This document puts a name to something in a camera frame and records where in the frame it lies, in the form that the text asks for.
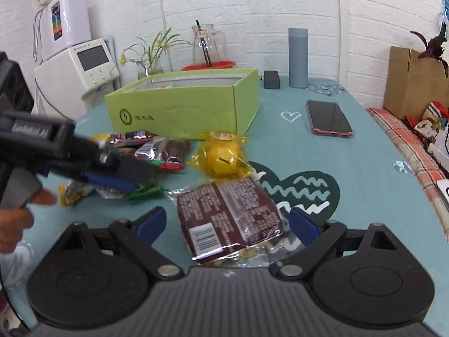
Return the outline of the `person's left hand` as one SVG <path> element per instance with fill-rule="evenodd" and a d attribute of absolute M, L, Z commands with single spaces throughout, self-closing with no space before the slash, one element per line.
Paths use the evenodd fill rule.
<path fill-rule="evenodd" d="M 48 190 L 41 190 L 31 200 L 34 205 L 55 205 L 57 197 Z M 26 229 L 33 227 L 33 214 L 28 208 L 1 209 L 0 251 L 10 254 L 15 251 Z"/>

